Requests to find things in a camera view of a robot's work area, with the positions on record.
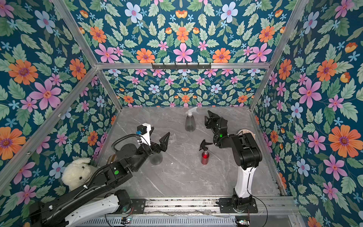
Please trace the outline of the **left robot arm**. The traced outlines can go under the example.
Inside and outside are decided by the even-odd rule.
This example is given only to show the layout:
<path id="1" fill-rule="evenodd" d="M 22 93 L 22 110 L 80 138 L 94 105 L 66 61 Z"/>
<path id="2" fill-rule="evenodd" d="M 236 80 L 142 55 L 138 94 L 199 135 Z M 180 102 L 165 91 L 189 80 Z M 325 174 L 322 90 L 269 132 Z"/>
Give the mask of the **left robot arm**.
<path id="1" fill-rule="evenodd" d="M 135 137 L 141 142 L 144 136 L 129 134 L 116 140 L 111 148 L 117 161 L 100 167 L 77 189 L 64 194 L 51 202 L 35 202 L 30 206 L 29 217 L 33 227 L 76 227 L 98 216 L 114 213 L 122 208 L 132 207 L 131 199 L 125 190 L 111 193 L 132 178 L 148 157 L 165 152 L 170 133 L 165 134 L 159 143 L 145 142 L 137 147 L 133 143 L 116 149 L 123 140 Z"/>

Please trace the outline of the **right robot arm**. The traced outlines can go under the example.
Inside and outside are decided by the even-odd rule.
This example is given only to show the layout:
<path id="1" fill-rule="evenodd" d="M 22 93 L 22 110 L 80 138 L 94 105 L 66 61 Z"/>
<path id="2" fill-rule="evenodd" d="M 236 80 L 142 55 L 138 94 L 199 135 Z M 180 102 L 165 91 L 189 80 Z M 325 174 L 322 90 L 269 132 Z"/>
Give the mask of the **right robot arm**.
<path id="1" fill-rule="evenodd" d="M 229 134 L 228 120 L 212 111 L 208 111 L 204 119 L 205 127 L 213 132 L 213 144 L 218 148 L 231 148 L 238 166 L 237 182 L 230 201 L 219 201 L 218 205 L 231 207 L 235 212 L 257 210 L 251 187 L 253 175 L 262 161 L 262 152 L 256 143 L 255 134 L 248 129 Z"/>

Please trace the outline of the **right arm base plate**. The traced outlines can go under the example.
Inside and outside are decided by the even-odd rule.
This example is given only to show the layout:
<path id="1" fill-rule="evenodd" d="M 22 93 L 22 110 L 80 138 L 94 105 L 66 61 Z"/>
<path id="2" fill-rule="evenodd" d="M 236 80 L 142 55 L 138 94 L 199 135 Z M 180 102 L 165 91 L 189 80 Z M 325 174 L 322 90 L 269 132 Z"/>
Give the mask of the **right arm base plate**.
<path id="1" fill-rule="evenodd" d="M 258 213 L 258 207 L 254 198 L 247 199 L 234 199 L 234 198 L 219 198 L 216 202 L 220 212 L 225 214 L 230 213 L 242 213 L 242 214 L 256 214 Z"/>

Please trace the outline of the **smoky spray bottle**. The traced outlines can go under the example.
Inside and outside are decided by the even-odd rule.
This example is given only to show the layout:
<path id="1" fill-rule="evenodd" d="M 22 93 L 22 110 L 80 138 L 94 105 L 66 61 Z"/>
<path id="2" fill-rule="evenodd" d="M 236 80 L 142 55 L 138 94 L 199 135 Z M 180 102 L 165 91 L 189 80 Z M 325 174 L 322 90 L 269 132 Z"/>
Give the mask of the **smoky spray bottle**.
<path id="1" fill-rule="evenodd" d="M 189 131 L 189 132 L 193 132 L 196 129 L 196 122 L 195 122 L 195 118 L 193 116 L 193 114 L 188 113 L 187 117 L 186 117 L 186 122 L 185 122 L 185 130 Z"/>
<path id="2" fill-rule="evenodd" d="M 162 163 L 163 161 L 163 154 L 161 153 L 154 153 L 150 156 L 149 161 L 152 165 L 157 166 Z"/>

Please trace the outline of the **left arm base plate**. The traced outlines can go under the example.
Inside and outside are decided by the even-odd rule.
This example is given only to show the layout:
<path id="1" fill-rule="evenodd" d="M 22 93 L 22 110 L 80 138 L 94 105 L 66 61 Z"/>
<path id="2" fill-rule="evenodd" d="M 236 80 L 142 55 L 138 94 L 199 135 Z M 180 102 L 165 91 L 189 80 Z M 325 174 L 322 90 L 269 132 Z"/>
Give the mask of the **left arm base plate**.
<path id="1" fill-rule="evenodd" d="M 146 199 L 130 199 L 117 210 L 119 214 L 132 215 L 143 214 L 146 207 Z"/>

